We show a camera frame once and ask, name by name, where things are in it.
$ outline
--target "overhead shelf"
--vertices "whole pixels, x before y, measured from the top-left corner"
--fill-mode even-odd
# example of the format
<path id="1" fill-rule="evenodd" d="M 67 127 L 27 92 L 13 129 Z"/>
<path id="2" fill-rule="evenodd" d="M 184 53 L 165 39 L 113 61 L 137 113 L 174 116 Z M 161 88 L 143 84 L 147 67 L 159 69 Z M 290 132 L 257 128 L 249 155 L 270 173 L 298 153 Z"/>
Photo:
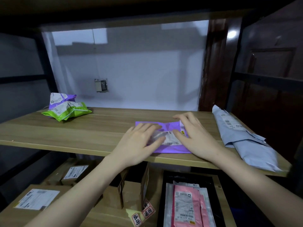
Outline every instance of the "overhead shelf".
<path id="1" fill-rule="evenodd" d="M 42 115 L 43 110 L 0 124 L 0 144 L 78 154 L 107 156 L 123 134 L 136 121 L 173 122 L 172 116 L 183 111 L 90 108 L 93 113 L 58 122 Z M 205 129 L 221 144 L 220 133 L 211 112 L 193 112 Z M 237 154 L 234 148 L 226 148 Z M 281 172 L 260 170 L 267 175 L 286 176 L 290 163 L 280 154 Z M 193 154 L 152 154 L 146 159 L 167 163 L 217 169 L 215 165 Z"/>

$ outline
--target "cardboard box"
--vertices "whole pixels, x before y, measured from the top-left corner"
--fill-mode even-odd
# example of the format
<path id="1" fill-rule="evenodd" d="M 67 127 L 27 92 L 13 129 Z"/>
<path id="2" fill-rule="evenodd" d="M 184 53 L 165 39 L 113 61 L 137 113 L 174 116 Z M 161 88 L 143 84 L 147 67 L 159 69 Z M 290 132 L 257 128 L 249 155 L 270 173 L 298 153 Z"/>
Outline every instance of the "cardboard box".
<path id="1" fill-rule="evenodd" d="M 122 188 L 128 169 L 119 173 L 103 192 L 102 197 L 95 205 L 95 209 L 99 206 L 113 207 L 117 209 L 123 208 Z"/>
<path id="2" fill-rule="evenodd" d="M 80 182 L 86 175 L 88 175 L 95 167 L 97 162 L 95 160 L 79 160 L 70 167 L 61 179 L 62 185 L 74 186 Z"/>
<path id="3" fill-rule="evenodd" d="M 59 166 L 54 172 L 52 172 L 41 185 L 61 185 L 61 179 L 65 176 L 66 171 L 74 166 L 79 160 L 76 158 L 67 159 L 61 166 Z"/>
<path id="4" fill-rule="evenodd" d="M 122 189 L 123 205 L 125 208 L 138 211 L 143 210 L 148 182 L 148 162 L 142 162 L 129 169 Z"/>
<path id="5" fill-rule="evenodd" d="M 71 186 L 30 185 L 0 213 L 0 226 L 24 226 L 42 212 L 43 209 L 65 194 L 70 188 Z M 27 196 L 26 203 L 20 202 L 25 196 Z M 50 201 L 50 204 L 43 202 L 45 198 Z"/>

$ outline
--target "purple package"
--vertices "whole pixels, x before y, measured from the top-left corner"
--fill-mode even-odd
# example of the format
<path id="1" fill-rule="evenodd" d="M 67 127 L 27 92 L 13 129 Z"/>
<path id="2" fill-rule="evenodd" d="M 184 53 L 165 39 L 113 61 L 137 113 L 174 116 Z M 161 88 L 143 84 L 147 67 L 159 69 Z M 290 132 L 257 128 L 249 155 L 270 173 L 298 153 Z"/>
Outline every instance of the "purple package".
<path id="1" fill-rule="evenodd" d="M 181 144 L 181 142 L 176 138 L 176 136 L 173 134 L 172 130 L 176 129 L 180 131 L 184 136 L 187 136 L 187 132 L 184 128 L 184 125 L 181 121 L 178 122 L 168 122 L 168 123 L 162 123 L 162 122 L 149 122 L 149 123 L 157 123 L 160 126 L 162 126 L 161 129 L 156 130 L 153 135 L 151 136 L 151 139 L 148 144 L 154 142 L 157 138 L 161 136 L 165 136 L 166 140 L 164 143 L 158 147 L 154 151 L 154 153 L 176 153 L 176 154 L 190 154 L 191 152 Z"/>
<path id="2" fill-rule="evenodd" d="M 51 93 L 51 99 L 49 101 L 49 110 L 53 109 L 54 107 L 58 106 L 59 104 L 65 101 L 72 101 L 75 102 L 75 98 L 77 95 L 67 95 L 64 93 Z"/>

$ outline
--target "electrical outlet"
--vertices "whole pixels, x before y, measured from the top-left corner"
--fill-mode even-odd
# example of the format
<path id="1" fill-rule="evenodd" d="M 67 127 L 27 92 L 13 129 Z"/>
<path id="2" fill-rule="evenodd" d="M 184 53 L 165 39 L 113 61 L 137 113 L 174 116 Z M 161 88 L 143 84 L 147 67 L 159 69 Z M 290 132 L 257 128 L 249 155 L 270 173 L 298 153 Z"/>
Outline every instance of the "electrical outlet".
<path id="1" fill-rule="evenodd" d="M 97 80 L 95 79 L 95 88 L 97 92 L 108 92 L 107 79 Z"/>

